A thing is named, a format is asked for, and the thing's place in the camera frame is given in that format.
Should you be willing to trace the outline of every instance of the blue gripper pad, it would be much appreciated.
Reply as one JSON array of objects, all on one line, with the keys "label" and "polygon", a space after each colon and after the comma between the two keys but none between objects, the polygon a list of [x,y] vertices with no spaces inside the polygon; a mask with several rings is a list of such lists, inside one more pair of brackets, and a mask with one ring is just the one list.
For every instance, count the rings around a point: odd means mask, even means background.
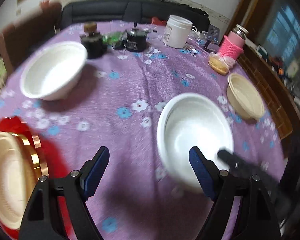
[{"label": "blue gripper pad", "polygon": [[83,190],[82,197],[85,201],[93,196],[97,190],[99,182],[109,163],[109,150],[107,147],[101,147],[92,160],[87,161],[87,166],[80,177],[80,186]]},{"label": "blue gripper pad", "polygon": [[213,188],[213,180],[194,148],[189,151],[189,161],[204,194],[214,200],[216,193]]}]

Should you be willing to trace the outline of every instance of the table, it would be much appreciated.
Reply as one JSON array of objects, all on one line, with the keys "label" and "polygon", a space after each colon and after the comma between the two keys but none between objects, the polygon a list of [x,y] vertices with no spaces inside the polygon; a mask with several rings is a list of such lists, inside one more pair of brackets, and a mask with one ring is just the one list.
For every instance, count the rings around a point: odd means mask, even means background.
[{"label": "table", "polygon": [[[122,21],[98,23],[101,33],[132,27],[133,23]],[[241,157],[262,165],[278,180],[285,168],[269,111],[258,123],[247,124],[229,105],[227,76],[209,67],[208,53],[195,40],[188,42],[198,50],[197,55],[165,46],[164,27],[156,30],[148,35],[151,48],[147,51],[109,49],[102,58],[88,60],[78,85],[62,101],[31,100],[22,95],[19,79],[33,55],[9,78],[0,96],[0,118],[18,115],[53,141],[68,172],[80,168],[100,146],[109,148],[109,165],[95,195],[87,201],[105,240],[188,240],[204,224],[212,201],[203,194],[183,191],[167,176],[157,153],[160,113],[180,93],[205,95],[224,111],[234,150]],[[80,41],[81,33],[82,24],[70,26],[39,50],[60,41]],[[239,65],[232,72],[246,76]],[[53,159],[47,162],[51,171],[58,170]],[[238,205],[236,199],[223,239],[231,236]]]}]

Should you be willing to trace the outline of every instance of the white jar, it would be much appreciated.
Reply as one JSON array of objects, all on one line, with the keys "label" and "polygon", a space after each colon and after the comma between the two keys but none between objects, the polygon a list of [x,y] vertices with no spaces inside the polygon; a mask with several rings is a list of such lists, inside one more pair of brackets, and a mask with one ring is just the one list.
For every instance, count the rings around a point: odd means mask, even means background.
[{"label": "white jar", "polygon": [[193,23],[185,18],[170,15],[162,41],[170,47],[181,49],[186,44]]}]

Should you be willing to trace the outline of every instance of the black sofa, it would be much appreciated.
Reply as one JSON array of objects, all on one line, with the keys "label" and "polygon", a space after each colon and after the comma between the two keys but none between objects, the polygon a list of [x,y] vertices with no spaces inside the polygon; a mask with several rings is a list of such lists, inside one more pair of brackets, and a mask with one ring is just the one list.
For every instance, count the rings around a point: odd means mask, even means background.
[{"label": "black sofa", "polygon": [[178,15],[193,22],[198,31],[208,31],[209,15],[188,5],[160,0],[87,0],[66,5],[62,11],[60,30],[74,23],[88,21],[123,20],[127,22],[151,23],[157,16],[168,20]]}]

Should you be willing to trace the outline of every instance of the black container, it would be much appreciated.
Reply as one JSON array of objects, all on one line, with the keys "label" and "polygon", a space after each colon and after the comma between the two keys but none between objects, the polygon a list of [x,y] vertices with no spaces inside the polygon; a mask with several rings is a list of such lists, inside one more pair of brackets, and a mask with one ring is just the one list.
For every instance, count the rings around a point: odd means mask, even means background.
[{"label": "black container", "polygon": [[101,57],[108,46],[103,43],[102,35],[97,32],[97,24],[88,23],[84,25],[84,32],[88,35],[80,36],[81,43],[88,52],[88,59]]},{"label": "black container", "polygon": [[124,40],[124,46],[128,51],[142,52],[147,47],[147,31],[136,28],[136,24],[131,31],[127,31],[127,37]]}]

